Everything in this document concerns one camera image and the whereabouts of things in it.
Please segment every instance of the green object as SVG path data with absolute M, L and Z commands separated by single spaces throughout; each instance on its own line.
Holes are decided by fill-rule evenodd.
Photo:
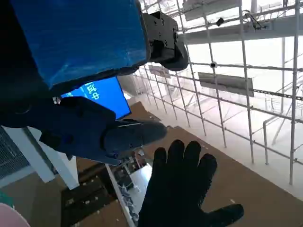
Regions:
M 2 192 L 0 192 L 0 203 L 4 203 L 4 204 L 10 206 L 11 208 L 14 208 L 13 199 Z

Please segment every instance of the scaffolding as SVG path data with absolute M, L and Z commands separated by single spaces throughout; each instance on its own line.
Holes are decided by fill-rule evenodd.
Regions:
M 161 4 L 160 1 L 153 1 L 153 3 L 151 3 L 150 5 L 146 3 L 146 0 L 143 0 L 143 11 L 147 12 L 147 13 L 152 13 L 150 12 L 152 7 L 158 6 L 158 10 L 162 10 L 161 9 Z M 173 108 L 173 112 L 175 114 L 175 118 L 176 120 L 178 119 L 177 114 L 176 114 L 176 110 L 181 110 L 185 113 L 186 118 L 187 118 L 187 122 L 188 122 L 188 126 L 190 127 L 190 120 L 189 120 L 189 115 L 192 115 L 196 118 L 199 118 L 201 120 L 202 123 L 202 127 L 204 130 L 204 135 L 206 136 L 207 134 L 207 128 L 205 127 L 205 122 L 208 122 L 218 128 L 222 129 L 222 136 L 223 136 L 223 144 L 225 147 L 228 146 L 228 141 L 226 141 L 226 137 L 225 137 L 225 132 L 230 132 L 238 137 L 241 137 L 242 139 L 245 139 L 247 141 L 249 141 L 250 143 L 250 156 L 251 156 L 251 162 L 254 163 L 254 149 L 253 149 L 253 145 L 258 145 L 264 148 L 265 150 L 265 164 L 269 165 L 269 158 L 268 158 L 268 151 L 274 152 L 278 155 L 281 155 L 282 157 L 288 158 L 290 165 L 289 165 L 289 184 L 292 185 L 293 184 L 293 172 L 294 172 L 294 163 L 297 163 L 299 165 L 303 165 L 303 162 L 299 161 L 297 158 L 294 158 L 294 153 L 296 150 L 298 150 L 298 148 L 300 148 L 302 146 L 299 145 L 297 148 L 295 148 L 294 145 L 294 140 L 295 140 L 295 124 L 296 123 L 303 123 L 302 117 L 298 117 L 296 115 L 296 109 L 302 111 L 303 109 L 303 105 L 297 105 L 298 101 L 302 101 L 302 96 L 298 96 L 298 92 L 300 90 L 300 86 L 302 84 L 302 80 L 299 80 L 300 77 L 298 75 L 298 73 L 303 72 L 302 68 L 298 68 L 298 56 L 300 56 L 300 54 L 298 53 L 298 43 L 299 43 L 299 35 L 300 35 L 300 8 L 303 6 L 302 3 L 300 3 L 299 0 L 295 0 L 294 4 L 291 4 L 290 1 L 283 1 L 283 3 L 281 3 L 281 7 L 275 7 L 275 8 L 269 8 L 266 11 L 262 11 L 262 12 L 255 12 L 252 13 L 251 15 L 254 18 L 260 17 L 260 16 L 264 16 L 265 15 L 270 15 L 270 17 L 272 17 L 273 14 L 277 13 L 277 17 L 286 17 L 286 12 L 290 11 L 290 10 L 294 10 L 294 17 L 295 17 L 295 33 L 293 34 L 293 38 L 294 38 L 294 53 L 293 53 L 293 59 L 291 59 L 291 61 L 293 61 L 293 66 L 292 67 L 286 67 L 286 64 L 289 63 L 290 61 L 285 61 L 285 37 L 282 35 L 281 36 L 281 40 L 282 40 L 282 64 L 281 67 L 277 67 L 277 66 L 256 66 L 256 65 L 250 65 L 247 64 L 247 56 L 246 56 L 246 43 L 245 40 L 247 40 L 247 38 L 245 37 L 245 32 L 244 32 L 244 25 L 247 23 L 247 18 L 245 18 L 245 16 L 243 15 L 243 10 L 242 10 L 242 1 L 239 0 L 239 4 L 238 4 L 238 16 L 236 17 L 232 17 L 230 19 L 226 19 L 225 23 L 229 23 L 229 22 L 238 22 L 239 23 L 239 36 L 240 36 L 240 41 L 241 41 L 241 50 L 242 50 L 242 59 L 243 59 L 243 63 L 241 64 L 223 64 L 221 62 L 216 63 L 215 62 L 215 56 L 213 53 L 213 48 L 212 48 L 212 37 L 211 37 L 211 33 L 210 30 L 212 29 L 212 26 L 215 26 L 215 23 L 210 23 L 207 20 L 207 15 L 205 14 L 205 10 L 204 10 L 204 6 L 201 5 L 201 18 L 204 19 L 204 23 L 198 26 L 192 26 L 192 27 L 185 27 L 185 22 L 184 22 L 184 13 L 185 11 L 182 9 L 182 7 L 180 7 L 180 1 L 176 0 L 174 2 L 174 9 L 172 11 L 169 12 L 165 12 L 168 15 L 173 16 L 175 19 L 178 18 L 179 19 L 179 29 L 180 29 L 180 33 L 183 35 L 183 39 L 184 42 L 186 44 L 186 50 L 189 53 L 189 69 L 186 69 L 183 72 L 178 72 L 178 73 L 170 73 L 169 77 L 164 77 L 165 81 L 161 81 L 159 78 L 159 76 L 156 75 L 152 75 L 152 73 L 145 67 L 140 67 L 139 70 L 134 73 L 134 77 L 136 79 L 140 79 L 144 85 L 144 90 L 145 93 L 147 95 L 147 98 L 149 100 L 149 103 L 151 104 L 151 100 L 153 99 L 157 109 L 159 109 L 158 104 L 157 104 L 157 100 L 161 101 L 164 107 L 165 112 L 167 113 L 166 110 L 166 106 L 165 105 L 169 105 Z M 209 48 L 209 55 L 210 55 L 210 59 L 209 62 L 192 62 L 190 55 L 191 52 L 189 51 L 189 47 L 188 47 L 188 42 L 187 42 L 187 35 L 188 35 L 188 31 L 196 29 L 196 28 L 202 28 L 205 30 L 206 34 L 207 34 L 207 45 Z M 200 89 L 197 87 L 197 84 L 199 84 L 201 82 L 201 79 L 199 77 L 197 77 L 197 75 L 195 74 L 195 70 L 194 70 L 194 66 L 202 66 L 202 67 L 210 67 L 212 75 L 214 77 L 214 84 L 215 84 L 215 89 L 213 90 L 213 93 L 207 93 L 205 92 L 205 89 Z M 243 69 L 243 74 L 244 74 L 244 79 L 245 79 L 245 92 L 246 95 L 239 95 L 238 96 L 238 100 L 235 101 L 232 98 L 229 98 L 228 95 L 226 95 L 227 93 L 222 92 L 219 90 L 218 87 L 218 80 L 217 80 L 217 71 L 216 71 L 216 67 L 214 67 L 214 65 L 216 67 L 227 67 L 227 68 L 238 68 L 238 69 Z M 258 90 L 258 89 L 254 89 L 254 92 L 259 92 L 262 93 L 262 99 L 265 100 L 265 108 L 259 107 L 257 105 L 253 105 L 251 103 L 251 97 L 250 97 L 250 88 L 248 85 L 248 78 L 249 78 L 249 69 L 257 69 L 257 70 L 278 70 L 282 72 L 282 88 L 280 90 L 278 90 L 277 92 L 274 91 L 262 91 L 262 90 Z M 285 85 L 285 72 L 292 72 L 293 76 L 292 76 L 292 81 L 291 83 L 288 83 L 287 85 Z M 172 82 L 168 82 L 167 78 L 171 78 L 170 80 L 175 80 L 176 83 L 173 84 Z M 188 83 L 192 84 L 192 89 L 186 88 L 185 86 L 181 86 L 181 80 L 185 81 L 184 84 L 188 81 Z M 158 91 L 153 89 L 153 84 L 156 84 L 156 86 L 154 86 L 156 89 L 158 89 Z M 163 94 L 163 91 L 161 91 L 161 86 L 165 86 L 167 88 L 167 92 Z M 175 91 L 178 91 L 180 93 L 180 97 L 181 97 L 181 106 L 176 104 L 176 100 L 173 98 L 173 92 L 171 92 L 172 89 L 174 89 Z M 185 102 L 185 95 L 184 92 L 188 92 L 189 94 L 191 94 L 188 103 L 186 104 Z M 206 109 L 202 108 L 202 102 L 203 100 L 201 100 L 201 98 L 199 98 L 200 96 L 202 97 L 207 97 L 209 99 L 213 99 L 216 101 L 215 106 L 211 106 L 208 107 Z M 281 100 L 281 107 L 279 110 L 274 110 L 274 108 L 272 108 L 271 110 L 267 109 L 267 103 L 271 103 L 271 106 L 274 106 L 275 102 L 273 101 L 275 98 L 279 98 Z M 285 112 L 284 111 L 284 104 L 286 103 L 286 100 L 291 101 L 288 107 L 288 110 Z M 241 107 L 243 109 L 237 110 L 235 113 L 233 113 L 231 116 L 229 116 L 227 118 L 228 112 L 225 116 L 223 116 L 223 111 L 222 111 L 222 104 L 227 103 L 227 104 L 232 104 L 238 107 Z M 198 113 L 194 113 L 193 111 L 190 111 L 189 108 L 192 104 L 197 104 L 198 106 Z M 219 119 L 220 122 L 213 122 L 209 119 L 207 119 L 205 117 L 205 114 L 207 114 L 207 112 L 209 110 L 212 110 L 214 108 L 218 108 L 218 112 L 219 112 Z M 241 133 L 236 132 L 235 130 L 232 130 L 230 128 L 227 127 L 226 122 L 228 120 L 230 120 L 231 118 L 238 116 L 239 114 L 244 113 L 244 109 L 247 112 L 247 121 L 248 121 L 248 130 L 249 130 L 249 134 L 247 135 L 242 135 Z M 260 113 L 265 113 L 265 114 L 269 114 L 271 115 L 270 118 L 265 119 L 263 121 L 263 123 L 261 124 L 261 127 L 254 130 L 252 128 L 252 117 L 251 117 L 251 113 L 252 111 L 256 111 L 256 112 L 260 112 Z M 285 120 L 288 120 L 291 122 L 291 129 L 290 129 L 290 134 L 291 134 L 291 138 L 290 138 L 290 152 L 289 155 L 286 155 L 283 152 L 280 152 L 279 150 L 272 148 L 272 146 L 268 145 L 268 140 L 267 140 L 267 128 L 269 125 L 273 125 L 275 122 L 278 122 L 279 119 L 282 119 L 282 123 L 280 123 L 279 127 L 277 127 L 277 131 L 276 131 L 276 136 L 273 140 L 273 142 L 276 140 L 277 135 L 279 134 L 279 132 L 281 131 L 281 128 L 285 122 Z M 262 132 L 263 133 L 263 143 L 260 141 L 256 141 L 253 139 L 253 135 L 256 134 L 257 132 Z

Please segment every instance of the black glove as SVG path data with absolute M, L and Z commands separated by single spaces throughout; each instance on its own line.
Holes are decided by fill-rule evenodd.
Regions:
M 200 208 L 217 168 L 205 154 L 199 162 L 198 142 L 174 141 L 168 151 L 158 148 L 152 176 L 140 211 L 139 227 L 224 227 L 239 220 L 244 209 L 233 204 L 210 213 Z

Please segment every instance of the black metal bracket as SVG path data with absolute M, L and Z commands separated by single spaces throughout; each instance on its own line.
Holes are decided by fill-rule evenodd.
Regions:
M 173 71 L 185 69 L 188 55 L 184 43 L 178 39 L 177 22 L 162 12 L 143 13 L 143 20 L 151 49 L 149 62 L 160 63 Z

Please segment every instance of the white panel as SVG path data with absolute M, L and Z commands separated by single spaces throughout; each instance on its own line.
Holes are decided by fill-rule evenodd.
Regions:
M 200 84 L 203 87 L 216 88 L 214 76 L 212 73 L 198 72 Z M 246 96 L 246 82 L 244 77 L 228 76 L 217 74 L 218 89 Z M 252 78 L 248 78 L 249 96 L 253 97 L 254 93 Z
M 19 150 L 22 152 L 24 157 L 28 160 L 32 168 L 37 172 L 39 177 L 44 181 L 48 182 L 55 178 L 50 167 L 39 154 L 37 148 L 32 144 L 23 129 L 12 129 L 3 127 L 6 133 L 17 145 Z
M 33 134 L 34 138 L 37 140 L 38 144 L 41 146 L 48 159 L 52 162 L 53 166 L 55 167 L 63 181 L 66 183 L 68 188 L 73 189 L 79 186 L 76 157 L 73 157 L 69 161 L 66 154 L 55 151 L 51 147 L 39 141 L 41 131 L 31 127 L 29 127 L 28 129 Z

